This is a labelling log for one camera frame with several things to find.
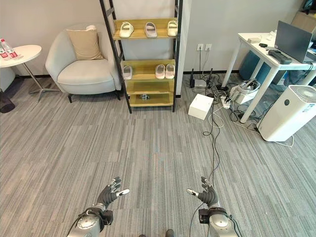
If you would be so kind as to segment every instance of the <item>armchair leg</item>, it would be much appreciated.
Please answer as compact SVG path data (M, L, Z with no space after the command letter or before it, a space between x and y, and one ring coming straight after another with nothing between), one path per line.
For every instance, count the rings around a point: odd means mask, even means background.
M72 94L68 94L68 99L69 99L69 102L72 103L73 101L71 100L71 97L72 97Z
M120 100L119 93L117 90L114 91L114 94L117 96L117 99Z

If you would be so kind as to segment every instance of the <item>table leg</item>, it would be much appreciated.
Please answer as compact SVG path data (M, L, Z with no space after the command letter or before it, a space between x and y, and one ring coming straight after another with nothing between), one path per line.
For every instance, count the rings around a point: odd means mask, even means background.
M25 63L23 63L23 66L24 66L25 70L29 73L29 75L31 76L31 78L33 79L33 81L36 83L36 85L38 85L38 87L39 87L39 90L34 90L34 91L31 91L31 92L30 92L30 94L39 92L38 101L40 101L40 98L41 98L41 96L42 96L42 94L43 94L44 92L48 92L48 91L60 91L60 90L56 90L56 89L43 88L43 87L41 86L41 84L39 83L39 81L35 78L35 76L33 75L33 73L30 71L30 69L28 68L28 66L26 66Z
M260 59L258 64L257 64L257 66L256 66L256 68L255 68L255 70L253 71L253 73L252 73L252 75L250 77L250 80L256 78L256 76L257 76L258 72L260 71L262 65L263 65L263 60Z
M316 70L310 71L307 76L302 80L302 85L308 85L316 77Z
M225 78L223 80L223 83L222 83L222 87L225 87L227 82L228 82L228 79L232 73L232 69L233 69L233 66L235 64L235 61L237 59L237 56L238 56L238 53L239 53L239 50L240 50L240 46L241 46L241 41L238 39L238 45L236 46L235 48L235 51L232 55L232 58L231 58L231 62L229 63L229 66L227 68L227 72L225 74Z
M259 103L261 97L264 95L266 90L268 89L270 83L272 82L273 78L275 78L279 68L278 67L272 67L269 71L269 74L267 75L266 79L260 86L257 95L255 98L253 98L251 104L249 105L248 109L245 111L244 115L242 116L240 122L245 123L249 116L251 115L252 111L255 109L257 104Z

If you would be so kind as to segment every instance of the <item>electrical outlet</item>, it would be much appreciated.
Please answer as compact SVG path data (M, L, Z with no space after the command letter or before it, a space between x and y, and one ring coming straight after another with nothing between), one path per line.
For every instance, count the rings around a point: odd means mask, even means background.
M211 43L207 43L205 45L205 51L211 51L211 47L212 47L212 44Z
M197 44L197 51L203 51L203 48L204 48L204 44L203 43Z

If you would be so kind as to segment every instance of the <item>laptop screen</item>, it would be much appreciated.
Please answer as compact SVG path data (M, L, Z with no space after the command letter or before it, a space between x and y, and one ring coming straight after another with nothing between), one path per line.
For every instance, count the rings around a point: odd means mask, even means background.
M295 58L300 63L304 62L311 39L312 33L282 21L278 22L275 48Z

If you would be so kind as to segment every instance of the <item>red bottle label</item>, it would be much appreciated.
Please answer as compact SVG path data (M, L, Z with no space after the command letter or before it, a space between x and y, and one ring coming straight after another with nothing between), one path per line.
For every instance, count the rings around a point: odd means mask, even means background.
M16 54L16 52L12 52L12 53L10 53L10 56L11 56L12 58L15 58L15 57L17 57L18 55Z
M4 53L2 53L0 55L1 55L2 58L6 58L8 56L6 52L4 52Z

